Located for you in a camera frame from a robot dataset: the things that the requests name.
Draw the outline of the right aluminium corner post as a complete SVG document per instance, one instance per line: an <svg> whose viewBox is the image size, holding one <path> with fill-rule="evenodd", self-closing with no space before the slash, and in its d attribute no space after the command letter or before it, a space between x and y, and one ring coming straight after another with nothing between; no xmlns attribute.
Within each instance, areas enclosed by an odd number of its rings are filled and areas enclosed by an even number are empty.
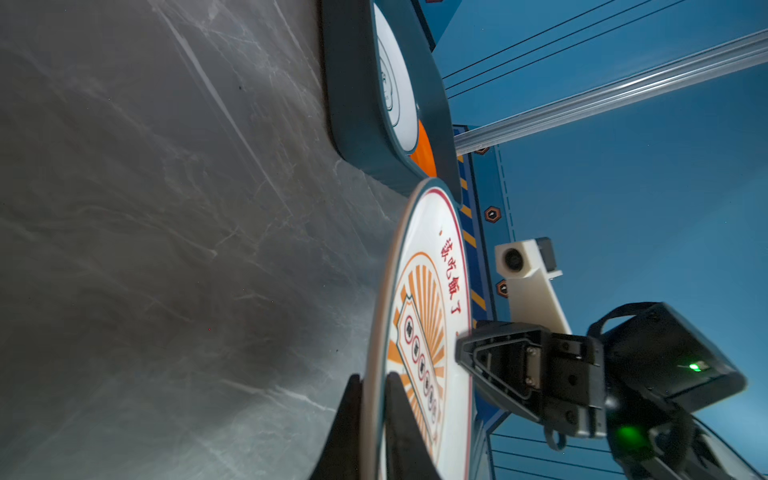
<svg viewBox="0 0 768 480"><path fill-rule="evenodd" d="M767 62L761 30L673 62L457 135L461 156L528 137Z"/></svg>

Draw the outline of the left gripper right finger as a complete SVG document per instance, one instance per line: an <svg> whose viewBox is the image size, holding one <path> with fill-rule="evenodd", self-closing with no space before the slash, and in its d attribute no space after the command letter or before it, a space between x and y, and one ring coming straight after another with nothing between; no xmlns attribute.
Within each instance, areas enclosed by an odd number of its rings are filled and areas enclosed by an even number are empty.
<svg viewBox="0 0 768 480"><path fill-rule="evenodd" d="M395 372L386 376L384 427L387 479L440 479L423 442L402 380Z"/></svg>

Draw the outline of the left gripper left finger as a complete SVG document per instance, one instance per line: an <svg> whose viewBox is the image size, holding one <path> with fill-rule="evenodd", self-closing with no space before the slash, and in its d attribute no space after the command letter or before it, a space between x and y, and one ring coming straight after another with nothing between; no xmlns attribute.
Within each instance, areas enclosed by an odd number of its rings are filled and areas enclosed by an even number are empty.
<svg viewBox="0 0 768 480"><path fill-rule="evenodd" d="M350 376L311 480L360 478L360 412L363 381Z"/></svg>

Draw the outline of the orange plastic plate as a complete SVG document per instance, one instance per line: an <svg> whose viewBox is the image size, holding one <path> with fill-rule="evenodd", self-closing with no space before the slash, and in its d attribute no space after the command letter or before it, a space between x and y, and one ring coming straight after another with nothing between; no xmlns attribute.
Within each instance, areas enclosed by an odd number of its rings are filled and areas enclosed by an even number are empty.
<svg viewBox="0 0 768 480"><path fill-rule="evenodd" d="M438 176L433 149L426 129L421 121L418 122L416 148L410 154L410 158L428 177L436 178Z"/></svg>

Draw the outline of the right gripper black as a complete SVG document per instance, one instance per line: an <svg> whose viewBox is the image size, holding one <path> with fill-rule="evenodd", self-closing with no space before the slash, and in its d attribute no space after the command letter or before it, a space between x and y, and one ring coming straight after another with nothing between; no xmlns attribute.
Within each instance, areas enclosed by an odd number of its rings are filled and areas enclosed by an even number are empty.
<svg viewBox="0 0 768 480"><path fill-rule="evenodd" d="M483 398L534 423L546 443L607 440L629 479L744 479L747 462L696 412L747 387L746 376L664 302L615 308L586 335L485 321L455 360Z"/></svg>

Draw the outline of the white plate black emblem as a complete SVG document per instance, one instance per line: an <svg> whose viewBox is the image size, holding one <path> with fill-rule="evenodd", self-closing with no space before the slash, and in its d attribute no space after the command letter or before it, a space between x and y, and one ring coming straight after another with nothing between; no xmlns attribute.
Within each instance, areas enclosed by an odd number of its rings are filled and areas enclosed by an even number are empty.
<svg viewBox="0 0 768 480"><path fill-rule="evenodd" d="M400 148L410 153L419 136L414 91L396 36L379 6L373 7L385 109Z"/></svg>

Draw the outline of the orange sunburst plate front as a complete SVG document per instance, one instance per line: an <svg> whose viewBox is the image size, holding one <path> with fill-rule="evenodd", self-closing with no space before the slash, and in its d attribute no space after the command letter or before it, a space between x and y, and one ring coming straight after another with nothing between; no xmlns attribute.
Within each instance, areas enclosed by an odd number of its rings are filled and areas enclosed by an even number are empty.
<svg viewBox="0 0 768 480"><path fill-rule="evenodd" d="M463 230L447 185L436 178L411 194L388 255L373 314L363 376L360 476L382 479L385 382L403 385L406 412L437 475L469 475L474 418L470 375L458 364L457 340L472 327Z"/></svg>

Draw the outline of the teal plastic bin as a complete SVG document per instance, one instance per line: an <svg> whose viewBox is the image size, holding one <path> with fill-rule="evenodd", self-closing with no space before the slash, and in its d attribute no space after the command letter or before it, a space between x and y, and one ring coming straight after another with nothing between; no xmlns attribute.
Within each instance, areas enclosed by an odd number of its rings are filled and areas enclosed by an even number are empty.
<svg viewBox="0 0 768 480"><path fill-rule="evenodd" d="M416 1L323 1L320 4L325 86L333 142L340 156L408 196L428 177L400 148L385 109L374 7L386 16L428 134L438 176L454 201L462 197L450 108L432 56L433 39Z"/></svg>

